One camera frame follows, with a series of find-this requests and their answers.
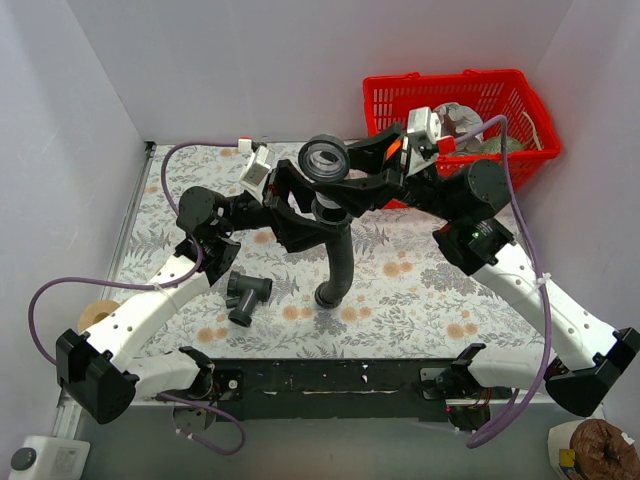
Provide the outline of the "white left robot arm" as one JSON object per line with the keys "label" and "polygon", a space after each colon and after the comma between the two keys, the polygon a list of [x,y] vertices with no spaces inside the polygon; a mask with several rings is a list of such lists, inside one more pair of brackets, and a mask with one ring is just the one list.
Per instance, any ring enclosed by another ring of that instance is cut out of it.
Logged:
{"label": "white left robot arm", "polygon": [[184,240],[136,294],[83,332],[65,331],[56,341],[56,373],[62,389],[99,424],[121,416],[133,400],[178,391],[200,400],[214,388],[214,363],[193,347],[146,359],[137,354],[179,310],[213,287],[241,245],[237,231],[270,228],[290,253],[324,245],[329,278],[315,291],[324,309],[337,307],[354,276],[351,216],[333,188],[349,166],[317,160],[275,166],[251,162],[244,192],[225,197],[202,186],[187,189],[177,205]]}

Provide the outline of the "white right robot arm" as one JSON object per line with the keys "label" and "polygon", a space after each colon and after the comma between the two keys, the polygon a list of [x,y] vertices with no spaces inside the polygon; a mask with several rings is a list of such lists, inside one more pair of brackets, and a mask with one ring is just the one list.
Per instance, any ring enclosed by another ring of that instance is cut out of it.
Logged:
{"label": "white right robot arm", "polygon": [[638,354],[638,332],[591,315],[543,272],[527,228],[512,232],[498,221],[502,208],[517,204],[506,159],[439,174],[437,157],[460,146],[438,122],[394,125],[349,145],[316,136],[298,162],[324,202],[354,217],[398,200],[440,218],[434,239],[445,259],[543,336],[538,355],[472,345],[430,381],[433,390],[469,398],[493,387],[543,391],[570,413],[589,416]]}

